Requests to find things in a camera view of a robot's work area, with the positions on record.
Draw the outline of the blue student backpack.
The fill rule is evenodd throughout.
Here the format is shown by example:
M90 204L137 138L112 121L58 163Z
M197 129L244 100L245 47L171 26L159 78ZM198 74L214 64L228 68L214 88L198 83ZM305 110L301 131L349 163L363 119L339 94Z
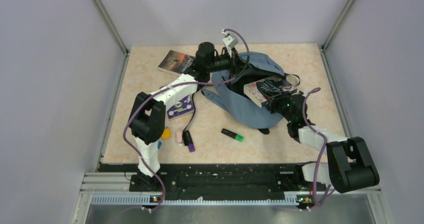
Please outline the blue student backpack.
M280 65L260 52L223 54L213 61L208 70L215 91L204 89L203 96L253 129L267 130L286 119L288 133L298 137L297 131L306 126L305 98Z

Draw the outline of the floral Little Women book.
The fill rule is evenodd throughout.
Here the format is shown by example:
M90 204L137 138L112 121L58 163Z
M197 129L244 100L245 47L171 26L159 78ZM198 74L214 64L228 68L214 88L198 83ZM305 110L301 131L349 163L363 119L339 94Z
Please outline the floral Little Women book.
M293 94L297 87L285 78L271 76L243 86L243 93L258 107L265 107L269 100L278 95Z

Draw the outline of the dark sunset cover book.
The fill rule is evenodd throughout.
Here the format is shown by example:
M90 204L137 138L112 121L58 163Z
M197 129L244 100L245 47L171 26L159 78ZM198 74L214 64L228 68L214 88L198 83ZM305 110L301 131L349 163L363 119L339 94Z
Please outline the dark sunset cover book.
M159 71L179 76L194 63L195 57L175 50L170 50L158 65Z

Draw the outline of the purple cover book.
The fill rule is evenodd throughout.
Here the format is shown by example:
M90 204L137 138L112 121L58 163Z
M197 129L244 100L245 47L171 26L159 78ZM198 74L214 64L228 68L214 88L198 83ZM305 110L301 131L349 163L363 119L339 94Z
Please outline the purple cover book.
M167 117L169 120L181 117L185 114L192 113L195 110L194 103L192 101L192 96L187 95L181 100L177 101L167 110Z

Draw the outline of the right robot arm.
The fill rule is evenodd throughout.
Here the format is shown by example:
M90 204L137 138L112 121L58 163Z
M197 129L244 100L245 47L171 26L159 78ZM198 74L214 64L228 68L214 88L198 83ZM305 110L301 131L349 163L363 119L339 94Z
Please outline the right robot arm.
M359 136L345 137L314 125L307 118L306 96L284 95L270 102L270 111L287 120L291 138L315 148L315 163L303 164L293 176L299 190L307 190L313 182L331 185L339 193L377 186L380 174L366 141Z

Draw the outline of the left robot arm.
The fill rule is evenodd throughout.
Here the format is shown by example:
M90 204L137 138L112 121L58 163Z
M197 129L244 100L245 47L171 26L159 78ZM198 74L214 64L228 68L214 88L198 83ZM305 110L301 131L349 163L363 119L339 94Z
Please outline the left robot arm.
M204 86L216 85L217 82L210 82L211 73L228 71L229 77L219 81L219 84L227 84L236 80L249 64L249 52L242 58L234 46L224 46L218 53L212 43L203 42L192 64L175 81L155 92L140 92L136 96L124 131L130 130L136 141L132 148L139 158L137 175L147 190L156 190L161 182L158 141L165 130L167 109Z

